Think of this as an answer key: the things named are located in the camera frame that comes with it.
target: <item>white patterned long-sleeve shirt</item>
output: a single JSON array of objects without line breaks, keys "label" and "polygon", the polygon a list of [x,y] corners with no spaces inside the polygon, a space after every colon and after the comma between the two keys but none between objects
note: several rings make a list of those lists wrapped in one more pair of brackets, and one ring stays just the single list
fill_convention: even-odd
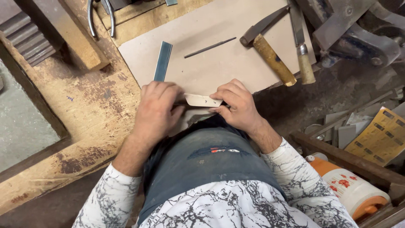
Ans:
[{"label": "white patterned long-sleeve shirt", "polygon": [[[156,208],[140,228],[274,227],[356,228],[357,225],[319,174],[283,139],[263,155],[287,196],[261,181],[208,183],[174,196]],[[74,228],[123,228],[140,177],[110,165],[97,183]]]}]

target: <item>pliers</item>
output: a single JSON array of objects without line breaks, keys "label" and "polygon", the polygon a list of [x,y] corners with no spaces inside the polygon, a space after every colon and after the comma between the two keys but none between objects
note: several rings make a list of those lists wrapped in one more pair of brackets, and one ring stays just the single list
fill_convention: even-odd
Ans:
[{"label": "pliers", "polygon": [[[99,2],[100,0],[88,0],[88,2],[87,2],[87,21],[89,22],[89,27],[90,27],[90,31],[92,32],[92,36],[94,38],[96,38],[97,35],[96,35],[96,32],[94,31],[94,27],[93,27],[93,13],[92,13],[93,1]],[[107,6],[107,8],[108,8],[107,14],[110,15],[110,19],[111,19],[111,37],[114,37],[115,21],[114,21],[114,13],[111,8],[110,1],[101,0],[101,3],[103,4],[103,6]]]}]

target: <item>shirt sleeve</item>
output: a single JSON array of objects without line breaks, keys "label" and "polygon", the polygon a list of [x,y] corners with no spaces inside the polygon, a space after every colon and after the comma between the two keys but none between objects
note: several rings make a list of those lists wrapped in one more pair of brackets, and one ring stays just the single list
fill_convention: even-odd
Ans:
[{"label": "shirt sleeve", "polygon": [[277,150],[261,157],[272,169],[290,206],[322,228],[357,227],[322,177],[284,138]]},{"label": "shirt sleeve", "polygon": [[124,228],[140,183],[141,177],[126,176],[110,164],[72,228]]}]

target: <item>dark gray apron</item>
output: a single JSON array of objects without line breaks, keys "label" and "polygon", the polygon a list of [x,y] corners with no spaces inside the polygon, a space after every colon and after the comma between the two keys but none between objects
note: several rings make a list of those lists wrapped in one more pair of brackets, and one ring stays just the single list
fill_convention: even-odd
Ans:
[{"label": "dark gray apron", "polygon": [[145,203],[139,213],[139,226],[168,199],[211,182],[262,181],[286,198],[244,132],[219,115],[163,140],[145,164],[144,177]]}]

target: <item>wooden handle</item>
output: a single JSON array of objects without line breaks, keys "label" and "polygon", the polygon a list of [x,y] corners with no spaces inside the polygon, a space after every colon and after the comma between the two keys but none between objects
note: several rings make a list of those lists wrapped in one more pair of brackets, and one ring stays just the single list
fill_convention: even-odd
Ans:
[{"label": "wooden handle", "polygon": [[276,52],[273,50],[273,48],[271,48],[270,44],[261,34],[256,36],[253,41],[253,46],[266,61],[269,67],[271,67],[271,69],[273,69],[274,72],[279,76],[284,85],[292,86],[297,82],[297,79],[295,79],[291,71],[277,56]]},{"label": "wooden handle", "polygon": [[303,79],[303,84],[314,83],[315,76],[313,75],[312,66],[309,62],[308,54],[298,56],[298,63],[300,65],[301,76]]}]

